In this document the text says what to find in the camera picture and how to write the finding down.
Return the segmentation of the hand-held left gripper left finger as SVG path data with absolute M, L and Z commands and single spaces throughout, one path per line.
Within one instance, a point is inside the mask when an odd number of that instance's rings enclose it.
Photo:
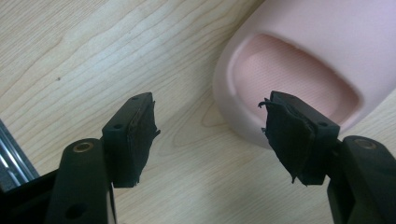
M 109 172 L 115 188 L 133 188 L 149 159 L 153 140 L 160 134 L 151 92 L 126 101 L 102 129 Z

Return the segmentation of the pink slipper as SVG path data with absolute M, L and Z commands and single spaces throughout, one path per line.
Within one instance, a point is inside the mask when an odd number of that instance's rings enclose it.
M 264 0 L 221 53 L 213 92 L 232 129 L 268 145 L 271 91 L 299 97 L 343 131 L 396 90 L 396 0 Z

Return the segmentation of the metal floor rail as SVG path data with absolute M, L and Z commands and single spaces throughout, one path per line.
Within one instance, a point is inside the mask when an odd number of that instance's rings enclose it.
M 36 178 L 38 172 L 0 120 L 0 190 L 7 192 Z

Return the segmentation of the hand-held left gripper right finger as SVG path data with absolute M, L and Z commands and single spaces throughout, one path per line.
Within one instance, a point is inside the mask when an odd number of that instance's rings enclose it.
M 262 132 L 279 161 L 304 185 L 322 185 L 340 126 L 300 98 L 272 91 L 258 104 L 267 111 Z

